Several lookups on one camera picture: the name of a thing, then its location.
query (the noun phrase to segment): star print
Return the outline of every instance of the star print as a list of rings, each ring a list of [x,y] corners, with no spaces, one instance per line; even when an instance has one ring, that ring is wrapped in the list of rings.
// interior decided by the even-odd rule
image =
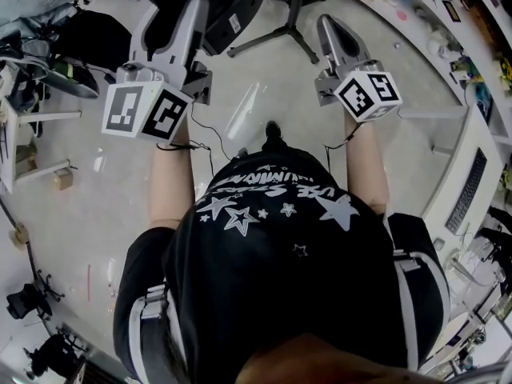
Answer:
[[[275,168],[275,165],[264,165],[264,166],[260,166],[259,168],[257,168],[256,170],[270,170],[270,168]]]
[[[291,216],[291,214],[296,214],[297,211],[294,209],[295,205],[289,205],[288,203],[282,204],[281,213],[285,214],[288,218]]]
[[[294,245],[294,246],[295,246],[294,252],[297,254],[297,256],[299,256],[300,258],[304,258],[305,256],[307,256],[305,246],[299,246],[299,245]]]
[[[324,207],[326,212],[320,218],[321,221],[334,219],[345,232],[350,230],[350,218],[353,214],[359,216],[359,212],[350,204],[350,196],[345,194],[341,196],[336,202],[329,199],[315,198],[317,202]]]
[[[211,198],[211,204],[206,205],[205,207],[198,209],[197,212],[208,212],[211,210],[211,215],[213,216],[214,221],[217,220],[218,214],[221,213],[222,208],[227,206],[236,205],[236,202],[230,201],[231,196],[227,198],[217,199],[215,196]]]
[[[250,223],[259,222],[259,220],[249,215],[249,207],[241,210],[226,208],[226,212],[231,216],[231,219],[228,221],[226,226],[224,226],[224,230],[236,227],[243,237],[247,235],[247,229],[249,229]],[[239,215],[243,215],[243,220],[241,222],[238,218]]]

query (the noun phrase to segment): computer keyboard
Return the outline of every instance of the computer keyboard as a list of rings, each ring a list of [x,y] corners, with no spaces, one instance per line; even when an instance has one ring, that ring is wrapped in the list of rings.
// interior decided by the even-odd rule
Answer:
[[[483,171],[486,168],[487,158],[482,150],[478,148],[477,154],[474,157],[473,165],[471,166],[470,174],[467,177],[466,184],[462,189],[460,196],[454,209],[451,211],[445,227],[452,233],[456,234],[460,227],[467,210],[473,201],[474,195],[477,192],[478,185],[482,179]]]

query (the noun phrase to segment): tripod stand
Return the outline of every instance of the tripod stand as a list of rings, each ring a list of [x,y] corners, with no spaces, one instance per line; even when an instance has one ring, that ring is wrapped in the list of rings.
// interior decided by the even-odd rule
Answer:
[[[246,42],[245,44],[242,44],[238,47],[231,47],[230,50],[227,51],[227,55],[231,58],[233,58],[235,55],[241,53],[242,51],[248,50],[249,48],[259,46],[260,44],[263,44],[264,42],[268,42],[269,40],[272,40],[273,38],[281,37],[285,34],[290,35],[294,38],[294,40],[297,42],[297,44],[300,45],[300,47],[306,52],[308,57],[310,58],[311,62],[313,64],[318,63],[318,57],[316,53],[307,45],[307,43],[304,41],[304,37],[300,33],[300,31],[297,30],[297,19],[298,15],[300,13],[300,9],[303,6],[307,6],[312,3],[316,2],[324,2],[325,0],[291,0],[289,3],[290,6],[290,13],[288,14],[288,20],[286,21],[286,24],[282,27],[279,27],[272,31],[271,33],[265,34],[261,37],[256,38],[255,40],[252,40],[250,42]]]

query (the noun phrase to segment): white floor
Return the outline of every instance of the white floor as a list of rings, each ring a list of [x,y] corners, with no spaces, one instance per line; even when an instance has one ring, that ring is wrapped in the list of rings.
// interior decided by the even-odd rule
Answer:
[[[93,0],[88,8],[112,14],[133,30],[148,5],[147,1]],[[393,73],[406,106],[456,104],[443,80],[420,54],[354,0],[327,0],[302,10],[298,28],[317,53],[321,51],[315,23],[323,13],[339,17],[361,35],[373,57]],[[284,24],[286,16],[286,5],[264,2],[236,43],[272,31]],[[401,43],[398,49],[394,47],[396,42]],[[255,150],[261,145],[264,123],[269,119],[279,122],[291,146],[311,152],[324,165],[322,144],[337,145],[343,140],[341,107],[320,108],[314,91],[314,79],[325,63],[311,65],[292,38],[269,42],[235,59],[225,54],[200,57],[214,72],[214,84],[211,106],[196,106],[194,116],[221,133],[228,155],[235,155],[242,146]],[[51,177],[40,178],[20,185],[5,200],[30,231],[38,267],[52,273],[56,287],[66,293],[61,306],[64,319],[112,354],[115,289],[126,250],[146,228],[147,179],[154,146],[101,134],[106,83],[102,74],[95,75],[102,89],[102,96],[96,101],[54,92],[51,103],[55,109],[78,107],[83,116],[79,120],[47,123],[38,141],[41,161],[69,158],[78,168],[73,187],[59,192]],[[230,128],[240,110],[253,100],[252,111],[234,133]],[[394,209],[420,214],[447,162],[445,157],[430,152],[436,122],[411,122],[393,115],[377,125]],[[213,132],[193,122],[190,131],[192,139],[214,150],[215,170],[227,163]],[[201,193],[211,180],[208,153],[198,150],[193,158],[196,190]],[[343,150],[333,152],[331,160],[333,175],[344,186]]]

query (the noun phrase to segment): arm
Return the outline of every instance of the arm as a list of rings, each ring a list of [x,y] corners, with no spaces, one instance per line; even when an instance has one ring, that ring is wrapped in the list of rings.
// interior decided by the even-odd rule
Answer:
[[[355,120],[345,112],[346,135],[350,135],[355,127]],[[376,214],[384,214],[390,192],[372,122],[366,122],[346,144],[346,165],[349,192],[363,200]]]
[[[173,143],[189,142],[185,120]],[[194,178],[189,150],[164,151],[156,148],[150,180],[150,228],[177,229],[194,204]]]

